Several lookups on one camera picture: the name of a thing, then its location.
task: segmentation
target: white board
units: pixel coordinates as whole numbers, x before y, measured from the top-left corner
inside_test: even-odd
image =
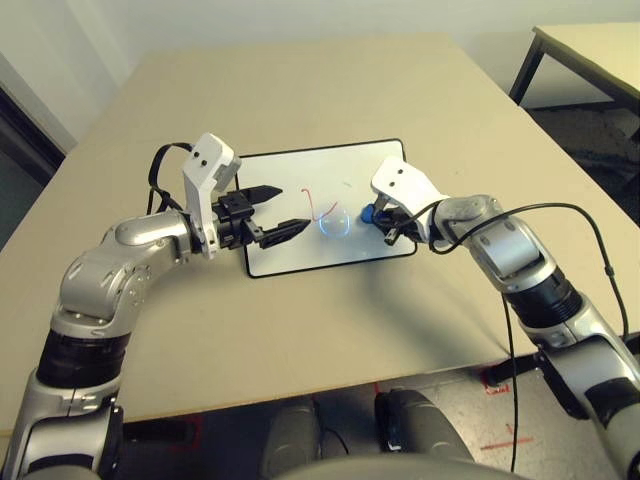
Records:
[[[266,250],[245,247],[248,274],[264,277],[415,253],[409,239],[388,246],[382,232],[360,220],[362,209],[376,198],[371,177],[390,156],[404,159],[400,140],[242,157],[239,188],[283,190],[255,206],[256,224],[266,230],[292,218],[312,220],[288,242]]]

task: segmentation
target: red marker line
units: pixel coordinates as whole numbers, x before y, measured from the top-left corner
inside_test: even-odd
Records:
[[[316,214],[314,212],[314,208],[313,208],[313,200],[311,199],[311,192],[309,191],[308,188],[303,188],[300,190],[301,192],[306,192],[307,194],[307,198],[309,199],[309,205],[311,206],[311,219],[314,222],[318,222],[320,220],[322,220],[324,217],[326,217],[327,215],[329,215],[331,212],[333,212],[333,209],[336,208],[336,205],[338,205],[338,202],[335,202],[331,208],[329,210],[327,210],[326,212],[324,212],[322,215],[320,215],[319,218],[316,218]]]

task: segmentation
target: floor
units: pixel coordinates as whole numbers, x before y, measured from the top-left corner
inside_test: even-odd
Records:
[[[0,250],[42,192],[42,186],[0,150]]]
[[[478,463],[509,468],[511,382],[500,388],[485,388],[477,372],[460,370],[381,382],[377,387],[382,391],[404,387],[422,392],[445,413]],[[518,377],[518,387],[517,473],[532,479],[615,478],[593,425],[568,417],[539,372]],[[373,413],[375,389],[374,384],[367,384],[314,395],[324,424],[342,436],[351,455],[380,451]],[[185,417],[197,432],[187,442],[128,442],[117,478],[256,479],[270,419],[282,403]],[[344,454],[334,435],[325,436],[324,458]]]

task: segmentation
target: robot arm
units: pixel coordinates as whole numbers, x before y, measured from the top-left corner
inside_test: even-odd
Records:
[[[487,195],[445,197],[399,159],[385,160],[371,185],[378,199],[363,219],[382,230],[387,243],[402,234],[432,248],[466,238],[462,245],[540,349],[540,366],[555,396],[570,415],[594,422],[621,477],[635,478],[640,367],[531,229],[516,217],[498,217],[502,208]],[[387,203],[396,207],[383,210]]]
[[[27,382],[2,479],[55,465],[109,477],[117,465],[123,418],[116,405],[120,368],[153,281],[192,255],[212,259],[222,248],[252,242],[267,248],[306,228],[309,220],[289,220],[266,231],[253,223],[253,205],[281,193],[275,187],[230,192],[212,204],[212,191],[223,191],[240,164],[220,139],[203,135],[183,167],[184,212],[117,224],[98,247],[71,264],[39,365]]]

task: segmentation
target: table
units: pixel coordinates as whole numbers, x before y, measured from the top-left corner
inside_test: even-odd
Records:
[[[159,145],[204,131],[242,155],[397,137],[407,160],[448,194],[487,192],[505,208],[579,203],[604,232],[631,329],[640,325],[635,225],[446,35],[158,53],[68,155],[0,253],[4,434],[66,267],[111,224],[144,213]],[[171,152],[160,174],[178,201],[183,159]],[[526,218],[621,331],[586,223],[563,211]],[[518,328],[515,348],[534,350]],[[120,402],[128,420],[152,418],[506,356],[500,297],[463,249],[258,280],[247,277],[242,252],[223,252],[152,288]]]
[[[640,23],[548,25],[535,37],[509,96],[520,103],[547,54],[620,105],[640,110]]]

